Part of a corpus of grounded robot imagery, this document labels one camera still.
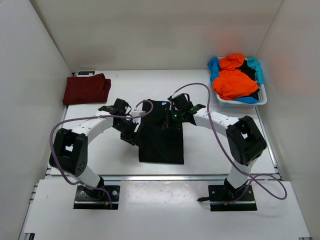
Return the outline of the dark red t shirt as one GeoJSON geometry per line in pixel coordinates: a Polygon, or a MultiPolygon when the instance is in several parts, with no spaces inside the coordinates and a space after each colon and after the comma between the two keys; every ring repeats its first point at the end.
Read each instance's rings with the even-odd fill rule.
{"type": "Polygon", "coordinates": [[[67,78],[62,103],[68,105],[106,103],[111,89],[111,80],[103,73],[67,78]]]}

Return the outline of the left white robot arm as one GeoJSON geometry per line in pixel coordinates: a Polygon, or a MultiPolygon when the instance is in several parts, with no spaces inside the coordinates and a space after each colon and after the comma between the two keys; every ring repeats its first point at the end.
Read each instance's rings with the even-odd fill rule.
{"type": "Polygon", "coordinates": [[[88,166],[88,146],[104,131],[114,128],[128,143],[135,143],[141,121],[152,112],[131,106],[123,99],[101,106],[95,115],[57,123],[49,135],[49,165],[59,170],[71,186],[82,186],[93,200],[111,201],[104,179],[88,166]]]}

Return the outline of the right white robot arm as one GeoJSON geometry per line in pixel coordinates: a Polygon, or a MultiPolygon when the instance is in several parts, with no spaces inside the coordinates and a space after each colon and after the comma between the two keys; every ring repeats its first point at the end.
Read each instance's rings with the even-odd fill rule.
{"type": "Polygon", "coordinates": [[[187,93],[168,98],[174,122],[190,123],[213,130],[215,135],[226,137],[231,155],[231,170],[224,180],[224,193],[229,200],[238,199],[245,191],[252,167],[267,147],[255,121],[211,111],[208,105],[194,105],[187,93]]]}

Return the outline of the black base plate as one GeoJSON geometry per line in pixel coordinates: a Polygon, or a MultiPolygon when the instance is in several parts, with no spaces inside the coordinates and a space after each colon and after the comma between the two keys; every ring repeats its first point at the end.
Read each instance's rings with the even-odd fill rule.
{"type": "Polygon", "coordinates": [[[209,185],[208,196],[200,197],[198,202],[209,201],[211,212],[257,211],[254,191],[251,185],[244,184],[232,190],[225,184],[209,185]]]}
{"type": "Polygon", "coordinates": [[[73,208],[76,210],[117,210],[120,200],[120,185],[104,185],[104,189],[108,192],[110,198],[104,191],[94,192],[82,185],[78,185],[73,208]]]}

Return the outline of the black t shirt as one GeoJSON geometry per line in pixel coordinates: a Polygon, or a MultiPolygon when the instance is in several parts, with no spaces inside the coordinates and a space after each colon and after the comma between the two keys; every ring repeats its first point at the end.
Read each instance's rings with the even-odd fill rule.
{"type": "Polygon", "coordinates": [[[150,100],[150,103],[143,103],[142,110],[151,113],[141,119],[139,162],[184,164],[183,125],[169,123],[170,107],[168,101],[150,100]]]}
{"type": "MultiPolygon", "coordinates": [[[[237,69],[240,70],[245,75],[247,75],[252,81],[254,81],[256,83],[256,78],[255,78],[256,71],[248,66],[247,60],[244,60],[243,64],[241,66],[239,66],[237,69]]],[[[251,98],[253,98],[253,99],[258,101],[259,100],[259,96],[258,96],[259,90],[260,89],[258,89],[255,92],[251,93],[248,97],[251,97],[251,98]]]]}

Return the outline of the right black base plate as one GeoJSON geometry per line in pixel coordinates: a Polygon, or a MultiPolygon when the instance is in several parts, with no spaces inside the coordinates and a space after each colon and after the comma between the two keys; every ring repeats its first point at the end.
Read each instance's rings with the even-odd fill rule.
{"type": "Polygon", "coordinates": [[[254,191],[251,185],[244,184],[232,190],[225,184],[209,185],[208,196],[200,197],[198,202],[209,201],[211,212],[257,211],[254,191]]]}

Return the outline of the black label sticker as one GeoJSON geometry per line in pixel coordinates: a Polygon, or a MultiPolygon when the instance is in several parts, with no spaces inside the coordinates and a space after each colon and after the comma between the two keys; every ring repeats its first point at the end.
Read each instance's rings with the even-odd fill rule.
{"type": "Polygon", "coordinates": [[[94,76],[95,75],[95,71],[79,71],[77,73],[77,76],[94,76]]]}

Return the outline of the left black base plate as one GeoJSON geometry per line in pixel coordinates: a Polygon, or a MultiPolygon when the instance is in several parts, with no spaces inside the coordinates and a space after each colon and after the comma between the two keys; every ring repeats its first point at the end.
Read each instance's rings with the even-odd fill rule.
{"type": "Polygon", "coordinates": [[[82,185],[78,185],[73,208],[76,210],[117,210],[120,200],[120,185],[104,185],[104,189],[108,192],[110,198],[104,191],[94,192],[82,185]]]}

